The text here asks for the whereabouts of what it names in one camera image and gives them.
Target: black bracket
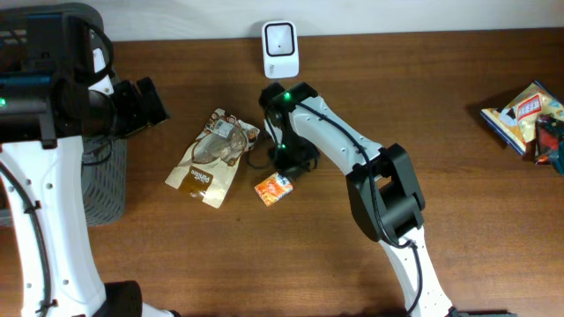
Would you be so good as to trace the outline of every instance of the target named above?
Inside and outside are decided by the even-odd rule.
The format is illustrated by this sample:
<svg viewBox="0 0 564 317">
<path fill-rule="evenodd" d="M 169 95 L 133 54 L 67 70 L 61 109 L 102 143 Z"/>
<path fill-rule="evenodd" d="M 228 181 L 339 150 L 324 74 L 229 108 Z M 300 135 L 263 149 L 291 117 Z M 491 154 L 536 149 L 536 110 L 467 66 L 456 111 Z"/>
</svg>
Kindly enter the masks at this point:
<svg viewBox="0 0 564 317">
<path fill-rule="evenodd" d="M 398 144 L 380 149 L 380 155 L 372 160 L 373 175 L 390 178 L 390 182 L 376 190 L 376 204 L 384 230 L 395 242 L 412 228 L 423 225 L 421 211 L 425 199 L 412 162 L 407 152 Z M 366 165 L 356 166 L 346 175 L 352 216 L 356 224 L 372 241 L 382 239 L 383 233 L 375 218 L 370 193 L 370 180 Z"/>
</svg>

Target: gray basket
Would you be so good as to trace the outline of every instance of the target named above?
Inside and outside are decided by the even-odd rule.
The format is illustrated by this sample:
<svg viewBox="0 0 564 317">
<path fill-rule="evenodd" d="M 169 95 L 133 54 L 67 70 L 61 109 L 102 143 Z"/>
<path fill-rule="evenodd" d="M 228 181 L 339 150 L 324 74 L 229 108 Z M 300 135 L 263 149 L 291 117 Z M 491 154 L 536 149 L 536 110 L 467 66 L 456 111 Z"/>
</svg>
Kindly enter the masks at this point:
<svg viewBox="0 0 564 317">
<path fill-rule="evenodd" d="M 105 158 L 109 147 L 97 151 L 95 157 L 85 155 L 84 161 L 92 162 Z M 125 175 L 127 141 L 114 141 L 113 154 L 108 162 L 99 166 L 82 167 L 82 196 L 85 202 L 88 225 L 110 224 L 123 216 L 125 211 Z M 12 226 L 9 210 L 0 210 L 0 225 Z"/>
</svg>

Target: brown label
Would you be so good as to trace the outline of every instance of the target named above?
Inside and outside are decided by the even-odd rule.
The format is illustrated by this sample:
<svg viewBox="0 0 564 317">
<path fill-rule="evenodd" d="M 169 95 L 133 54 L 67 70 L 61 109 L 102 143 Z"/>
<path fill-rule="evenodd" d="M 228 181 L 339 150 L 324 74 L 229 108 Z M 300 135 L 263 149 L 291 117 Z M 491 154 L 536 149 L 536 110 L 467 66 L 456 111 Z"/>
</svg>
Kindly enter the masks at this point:
<svg viewBox="0 0 564 317">
<path fill-rule="evenodd" d="M 178 189 L 194 198 L 203 200 L 205 191 L 212 184 L 212 180 L 213 175 L 191 166 Z"/>
</svg>

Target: brown wooden surface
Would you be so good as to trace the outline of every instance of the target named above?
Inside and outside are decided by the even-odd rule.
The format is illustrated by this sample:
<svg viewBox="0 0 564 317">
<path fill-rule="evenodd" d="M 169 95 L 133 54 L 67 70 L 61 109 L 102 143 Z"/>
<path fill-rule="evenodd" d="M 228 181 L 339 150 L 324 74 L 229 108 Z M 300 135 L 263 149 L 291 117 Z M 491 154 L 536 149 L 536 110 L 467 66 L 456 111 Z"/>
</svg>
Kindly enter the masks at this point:
<svg viewBox="0 0 564 317">
<path fill-rule="evenodd" d="M 532 79 L 564 98 L 564 30 L 300 38 L 301 73 L 364 136 L 402 144 L 427 199 L 434 268 L 463 310 L 564 313 L 564 178 L 522 162 L 478 110 L 504 106 Z M 150 76 L 173 119 L 129 141 L 127 209 L 90 228 L 103 281 L 137 280 L 144 299 L 192 315 L 320 316 L 402 306 L 390 263 L 351 217 L 345 178 L 322 158 L 266 208 L 270 171 L 240 164 L 215 210 L 164 184 L 216 107 L 260 125 L 267 84 L 253 40 L 117 43 L 122 78 Z M 253 153 L 257 163 L 265 147 Z M 0 307 L 15 316 L 22 281 L 0 229 Z"/>
</svg>

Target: small orange snack packet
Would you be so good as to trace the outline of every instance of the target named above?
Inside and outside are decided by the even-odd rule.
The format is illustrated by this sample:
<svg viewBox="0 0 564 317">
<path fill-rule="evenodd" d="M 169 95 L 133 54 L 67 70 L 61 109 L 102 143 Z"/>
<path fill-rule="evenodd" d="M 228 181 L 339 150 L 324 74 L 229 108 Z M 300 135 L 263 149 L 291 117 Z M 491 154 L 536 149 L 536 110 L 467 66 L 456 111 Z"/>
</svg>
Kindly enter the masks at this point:
<svg viewBox="0 0 564 317">
<path fill-rule="evenodd" d="M 293 190 L 290 181 L 278 174 L 278 172 L 269 176 L 266 180 L 255 186 L 256 193 L 261 197 L 264 204 L 268 207 L 280 200 Z"/>
</svg>

